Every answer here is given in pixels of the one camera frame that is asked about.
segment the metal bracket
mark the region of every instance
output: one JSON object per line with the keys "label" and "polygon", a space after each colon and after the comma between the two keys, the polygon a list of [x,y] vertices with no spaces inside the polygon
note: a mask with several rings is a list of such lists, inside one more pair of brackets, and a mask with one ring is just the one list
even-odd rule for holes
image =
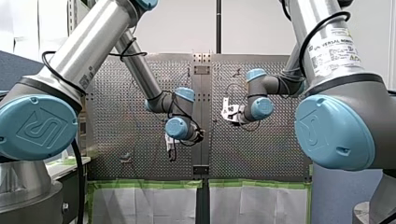
{"label": "metal bracket", "polygon": [[67,24],[68,24],[68,32],[69,35],[73,33],[73,31],[77,27],[77,14],[78,14],[78,7],[77,7],[77,0],[69,0],[67,2]]}
{"label": "metal bracket", "polygon": [[210,66],[196,65],[194,66],[195,75],[210,75]]}
{"label": "metal bracket", "polygon": [[195,175],[209,175],[209,165],[194,165],[192,169]]}

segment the robotic arm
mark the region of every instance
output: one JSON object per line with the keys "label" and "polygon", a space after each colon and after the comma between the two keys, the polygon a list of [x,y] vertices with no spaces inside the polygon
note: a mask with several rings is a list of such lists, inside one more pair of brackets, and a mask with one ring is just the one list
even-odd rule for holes
{"label": "robotic arm", "polygon": [[381,76],[361,65],[347,28],[350,15],[341,11],[351,3],[284,1],[298,42],[287,67],[278,76],[262,69],[248,72],[248,105],[228,106],[226,99],[222,115],[241,124],[266,119],[273,112],[266,96],[298,95],[305,79],[305,98],[295,114],[304,153],[330,169],[394,169],[396,102]]}
{"label": "robotic arm", "polygon": [[[127,55],[136,55],[141,51],[131,31],[122,35],[116,49],[118,52],[125,51]],[[165,126],[167,135],[181,141],[193,143],[202,141],[202,130],[191,118],[195,101],[194,91],[189,88],[177,88],[171,94],[162,91],[142,55],[126,57],[123,61],[147,99],[145,102],[147,111],[172,114],[172,118]]]}
{"label": "robotic arm", "polygon": [[[40,161],[65,150],[77,133],[80,97],[114,47],[126,55],[140,52],[129,28],[156,5],[157,0],[98,1],[50,64],[23,77],[0,102],[0,155]],[[122,59],[147,98],[146,108],[173,115],[166,124],[168,135],[200,141],[201,130],[191,122],[193,90],[166,94],[142,55]]]}

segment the label sticker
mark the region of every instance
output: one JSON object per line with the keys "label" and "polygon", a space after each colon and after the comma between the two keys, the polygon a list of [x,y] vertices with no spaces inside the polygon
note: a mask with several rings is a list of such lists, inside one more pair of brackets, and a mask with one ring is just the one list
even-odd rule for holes
{"label": "label sticker", "polygon": [[331,37],[313,40],[308,47],[316,76],[326,77],[339,67],[361,66],[348,29],[335,28],[331,32]]}

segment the white fabric panel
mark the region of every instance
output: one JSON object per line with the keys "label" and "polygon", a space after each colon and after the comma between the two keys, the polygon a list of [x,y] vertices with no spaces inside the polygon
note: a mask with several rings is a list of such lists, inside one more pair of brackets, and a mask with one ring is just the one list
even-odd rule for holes
{"label": "white fabric panel", "polygon": [[196,189],[98,189],[93,224],[195,224]]}
{"label": "white fabric panel", "polygon": [[210,223],[238,224],[242,188],[210,189]]}
{"label": "white fabric panel", "polygon": [[307,189],[211,188],[212,224],[305,224]]}

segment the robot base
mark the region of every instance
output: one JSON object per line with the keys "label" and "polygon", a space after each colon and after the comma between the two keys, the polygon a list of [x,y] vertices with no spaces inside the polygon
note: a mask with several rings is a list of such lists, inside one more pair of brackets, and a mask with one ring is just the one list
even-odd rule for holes
{"label": "robot base", "polygon": [[62,224],[62,184],[54,182],[50,191],[38,199],[0,207],[0,220],[2,223],[13,224]]}
{"label": "robot base", "polygon": [[353,209],[353,224],[377,224],[396,210],[396,177],[383,174],[368,203],[359,203]]}

